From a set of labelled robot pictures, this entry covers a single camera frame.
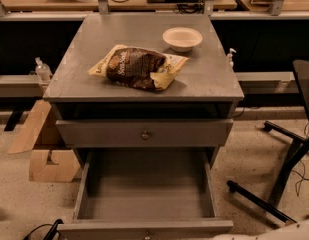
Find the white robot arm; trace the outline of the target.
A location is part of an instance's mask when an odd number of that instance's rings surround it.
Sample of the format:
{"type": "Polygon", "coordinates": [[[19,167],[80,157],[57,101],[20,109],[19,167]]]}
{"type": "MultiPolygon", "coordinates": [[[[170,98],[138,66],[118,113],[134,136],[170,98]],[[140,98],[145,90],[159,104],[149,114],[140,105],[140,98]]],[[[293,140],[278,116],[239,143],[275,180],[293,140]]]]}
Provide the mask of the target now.
{"type": "Polygon", "coordinates": [[[260,235],[222,234],[211,240],[309,240],[309,219],[260,235]]]}

